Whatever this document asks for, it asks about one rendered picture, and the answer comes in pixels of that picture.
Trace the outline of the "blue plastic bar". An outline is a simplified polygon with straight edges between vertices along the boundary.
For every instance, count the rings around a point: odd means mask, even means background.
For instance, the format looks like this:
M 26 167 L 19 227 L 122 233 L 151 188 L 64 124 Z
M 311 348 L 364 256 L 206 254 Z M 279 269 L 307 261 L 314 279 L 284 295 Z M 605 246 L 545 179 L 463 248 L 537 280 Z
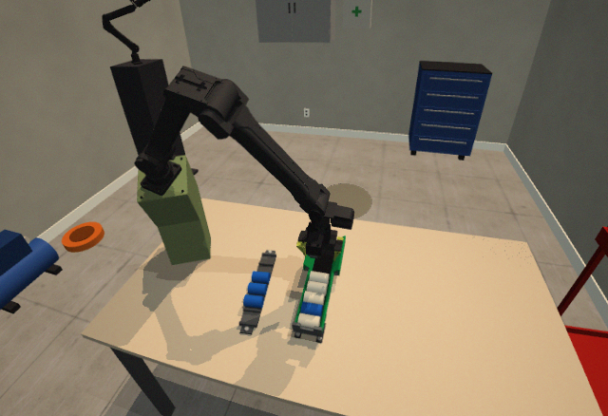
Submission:
M 323 309 L 323 305 L 303 302 L 302 306 L 301 306 L 301 313 L 320 316 L 320 318 L 321 318 L 322 309 Z
M 243 299 L 244 307 L 263 308 L 264 296 L 245 294 Z
M 248 291 L 248 293 L 251 293 L 251 294 L 266 295 L 267 284 L 249 282 L 247 291 Z
M 259 282 L 259 283 L 269 283 L 270 282 L 270 273 L 265 273 L 265 272 L 252 272 L 252 282 Z

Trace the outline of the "beige plastic bar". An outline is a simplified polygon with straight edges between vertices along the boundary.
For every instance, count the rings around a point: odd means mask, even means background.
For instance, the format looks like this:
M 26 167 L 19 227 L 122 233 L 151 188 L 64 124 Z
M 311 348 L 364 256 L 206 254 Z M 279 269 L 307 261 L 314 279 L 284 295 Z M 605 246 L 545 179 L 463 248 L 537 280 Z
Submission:
M 325 294 L 323 294 L 323 293 L 313 293 L 313 292 L 305 291 L 303 301 L 323 305 L 324 298 L 325 298 Z
M 326 283 L 329 282 L 329 274 L 319 273 L 319 272 L 310 272 L 309 281 Z
M 307 291 L 313 292 L 313 293 L 323 293 L 326 296 L 327 284 L 320 283 L 320 282 L 314 282 L 314 281 L 308 281 Z
M 320 316 L 310 315 L 306 313 L 300 313 L 298 316 L 298 322 L 301 326 L 314 328 L 314 326 L 319 327 L 320 324 Z

